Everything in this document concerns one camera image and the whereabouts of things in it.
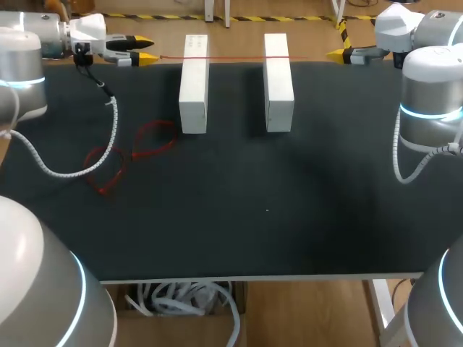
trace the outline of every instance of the floor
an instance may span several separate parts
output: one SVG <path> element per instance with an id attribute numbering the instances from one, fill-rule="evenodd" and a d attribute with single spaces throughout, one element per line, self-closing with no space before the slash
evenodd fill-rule
<path id="1" fill-rule="evenodd" d="M 388 6 L 347 6 L 345 14 L 378 14 Z M 96 11 L 123 14 L 202 14 L 202 0 L 95 0 Z M 221 15 L 222 1 L 216 0 Z M 414 11 L 433 8 L 463 11 L 460 0 L 427 0 L 410 6 Z M 330 0 L 231 0 L 232 16 L 331 15 Z M 192 20 L 129 20 L 108 18 L 110 33 L 144 35 L 156 44 L 146 51 L 155 55 L 182 55 L 184 35 L 209 34 L 211 55 L 259 56 L 264 33 L 286 33 L 289 52 L 308 61 L 325 61 L 326 54 L 343 48 L 339 31 L 328 21 L 221 22 Z M 374 44 L 369 21 L 349 21 L 347 31 L 354 47 Z M 391 291 L 398 280 L 388 282 Z M 407 300 L 407 281 L 400 285 L 396 310 Z M 232 331 L 229 316 L 203 318 L 121 317 L 117 347 L 128 346 L 225 346 Z M 364 283 L 358 280 L 249 283 L 247 312 L 242 316 L 239 346 L 377 346 Z"/>

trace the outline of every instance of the black cable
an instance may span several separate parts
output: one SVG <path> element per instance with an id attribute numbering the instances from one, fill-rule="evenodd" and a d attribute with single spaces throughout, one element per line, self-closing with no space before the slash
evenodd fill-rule
<path id="1" fill-rule="evenodd" d="M 75 68 L 82 76 L 87 77 L 89 80 L 94 81 L 94 83 L 96 83 L 97 86 L 99 86 L 109 98 L 114 96 L 113 92 L 109 89 L 109 87 L 104 82 L 100 81 L 98 78 L 96 78 L 93 75 L 93 73 L 90 71 L 90 67 L 84 66 L 84 69 L 87 73 L 84 73 L 84 71 L 82 71 L 79 65 L 77 64 L 75 65 Z"/>
<path id="2" fill-rule="evenodd" d="M 403 280 L 400 280 L 400 281 L 396 284 L 396 286 L 394 287 L 394 290 L 393 290 L 393 292 L 392 292 L 392 297 L 391 297 L 392 307 L 394 307 L 394 299 L 395 299 L 395 297 L 396 297 L 397 289 L 398 289 L 399 286 L 400 286 L 401 284 L 403 284 L 403 282 L 405 282 L 405 281 L 407 281 L 406 278 L 403 279 Z"/>
<path id="3" fill-rule="evenodd" d="M 350 0 L 346 0 L 350 6 L 353 7 L 371 7 L 378 4 L 378 0 L 360 0 L 363 4 L 354 4 Z"/>

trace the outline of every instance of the white cable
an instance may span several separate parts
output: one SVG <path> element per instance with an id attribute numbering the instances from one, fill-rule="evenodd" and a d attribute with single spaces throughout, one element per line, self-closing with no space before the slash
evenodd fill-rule
<path id="1" fill-rule="evenodd" d="M 213 301 L 206 300 L 203 301 L 201 307 L 194 307 L 191 303 L 191 300 L 198 291 L 205 290 L 209 288 L 212 290 L 211 298 L 212 300 L 217 300 L 217 293 L 225 296 L 226 301 L 230 304 L 231 313 L 233 314 L 234 319 L 234 328 L 232 334 L 230 335 L 229 341 L 226 344 L 226 347 L 233 347 L 237 342 L 239 336 L 239 330 L 241 328 L 241 322 L 239 319 L 239 312 L 237 304 L 235 303 L 232 296 L 232 285 L 229 283 L 229 290 L 219 286 L 216 283 L 209 282 L 198 282 L 198 283 L 160 283 L 151 294 L 151 302 L 153 304 L 155 312 L 150 312 L 145 305 L 145 299 L 149 294 L 151 284 L 146 284 L 143 289 L 143 284 L 139 284 L 137 287 L 137 299 L 138 303 L 135 302 L 128 295 L 125 296 L 125 299 L 129 304 L 131 304 L 136 310 L 146 317 L 152 316 L 184 316 L 184 315 L 200 315 L 203 316 L 208 312 L 205 311 L 203 307 L 208 307 Z M 164 296 L 158 297 L 163 289 L 166 290 Z"/>
<path id="2" fill-rule="evenodd" d="M 217 290 L 219 293 L 223 294 L 230 303 L 231 313 L 233 314 L 234 327 L 232 334 L 230 335 L 229 342 L 226 344 L 226 347 L 233 347 L 238 340 L 239 329 L 241 328 L 241 321 L 239 320 L 239 312 L 236 302 L 234 302 L 233 296 L 224 288 L 220 287 L 217 283 L 210 282 L 204 283 L 207 287 Z"/>
<path id="3" fill-rule="evenodd" d="M 145 314 L 145 316 L 152 317 L 153 313 L 151 313 L 150 310 L 146 308 L 145 300 L 143 300 L 143 284 L 141 283 L 138 284 L 137 286 L 137 299 L 138 299 L 138 304 L 140 305 L 140 308 Z"/>
<path id="4" fill-rule="evenodd" d="M 399 132 L 400 132 L 400 109 L 397 112 L 396 126 L 394 128 L 394 140 L 393 140 L 393 145 L 392 145 L 392 163 L 394 165 L 394 173 L 396 174 L 397 181 L 399 181 L 402 184 L 408 184 L 414 181 L 418 177 L 418 175 L 420 175 L 421 171 L 425 168 L 425 166 L 429 163 L 429 161 L 432 158 L 434 158 L 435 155 L 441 154 L 441 153 L 451 153 L 452 152 L 450 146 L 434 148 L 421 160 L 421 162 L 418 164 L 415 171 L 413 171 L 413 173 L 410 176 L 404 179 L 402 178 L 402 175 L 400 174 L 399 159 L 398 159 L 398 153 L 397 153 L 397 148 L 399 146 Z"/>
<path id="5" fill-rule="evenodd" d="M 31 152 L 33 158 L 37 162 L 38 166 L 46 174 L 48 174 L 48 175 L 50 175 L 52 177 L 59 178 L 59 179 L 71 179 L 71 178 L 74 178 L 74 177 L 83 176 L 83 175 L 86 175 L 86 174 L 92 172 L 97 167 L 99 167 L 105 161 L 105 159 L 109 156 L 109 153 L 111 152 L 111 149 L 113 147 L 114 140 L 116 138 L 116 132 L 117 132 L 117 122 L 118 122 L 118 118 L 119 118 L 119 110 L 117 108 L 117 101 L 116 101 L 116 98 L 114 96 L 111 96 L 111 101 L 109 103 L 113 106 L 113 127 L 112 127 L 112 130 L 111 130 L 111 136 L 109 138 L 108 147 L 106 148 L 103 155 L 101 156 L 101 158 L 96 163 L 94 163 L 90 168 L 86 168 L 86 169 L 81 170 L 81 171 L 72 172 L 72 173 L 58 173 L 58 172 L 52 171 L 50 168 L 47 167 L 47 165 L 45 165 L 42 158 L 39 156 L 37 150 L 34 148 L 33 144 L 26 138 L 26 136 L 24 136 L 23 134 L 21 134 L 20 132 L 15 131 L 15 130 L 11 130 L 11 134 L 13 136 L 15 136 L 17 139 L 21 140 L 25 144 L 25 146 L 28 148 L 28 150 Z"/>
<path id="6" fill-rule="evenodd" d="M 454 143 L 458 144 L 458 146 L 459 146 L 460 140 L 462 139 L 462 135 L 463 135 L 463 119 L 460 122 L 458 132 L 456 132 L 455 139 L 454 139 Z"/>
<path id="7" fill-rule="evenodd" d="M 20 115 L 20 96 L 17 94 L 16 89 L 14 89 L 7 81 L 0 80 L 0 82 L 8 87 L 9 91 L 13 94 L 14 98 L 14 113 L 12 121 L 9 124 L 8 129 L 0 131 L 0 137 L 4 137 L 5 139 L 10 140 L 12 138 L 11 131 L 13 130 L 13 127 L 17 122 L 17 117 L 19 117 Z"/>

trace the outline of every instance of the table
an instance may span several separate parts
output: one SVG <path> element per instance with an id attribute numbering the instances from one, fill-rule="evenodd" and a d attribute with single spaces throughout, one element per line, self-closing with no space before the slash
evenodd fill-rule
<path id="1" fill-rule="evenodd" d="M 117 147 L 153 119 L 179 124 L 181 65 L 95 66 L 119 101 Z M 105 96 L 72 66 L 47 67 L 49 111 L 18 129 L 61 172 L 106 145 Z M 460 235 L 463 163 L 394 177 L 401 73 L 293 63 L 290 133 L 267 134 L 262 64 L 211 64 L 208 132 L 132 163 L 110 197 L 60 181 L 13 140 L 0 194 L 31 209 L 107 283 L 177 278 L 386 278 L 424 271 Z M 400 148 L 410 172 L 420 155 Z"/>

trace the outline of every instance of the white table frame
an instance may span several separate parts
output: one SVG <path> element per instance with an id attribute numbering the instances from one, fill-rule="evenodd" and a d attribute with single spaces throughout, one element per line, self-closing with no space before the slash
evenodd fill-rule
<path id="1" fill-rule="evenodd" d="M 340 3 L 338 4 L 338 0 L 331 0 L 331 5 L 333 5 L 334 16 L 336 17 L 336 29 L 339 28 L 339 23 L 342 21 L 342 17 L 344 16 L 344 8 L 346 6 L 346 0 L 339 0 Z"/>
<path id="2" fill-rule="evenodd" d="M 230 27 L 230 0 L 225 1 L 225 26 Z M 204 18 L 206 22 L 214 21 L 214 0 L 204 0 Z"/>
<path id="3" fill-rule="evenodd" d="M 230 0 L 225 1 L 224 20 L 225 26 L 230 27 Z M 336 17 L 336 29 L 339 28 L 339 23 L 342 21 L 344 16 L 344 8 L 346 6 L 346 0 L 331 0 L 333 5 L 334 15 Z M 214 21 L 214 0 L 204 0 L 204 18 L 206 22 Z"/>

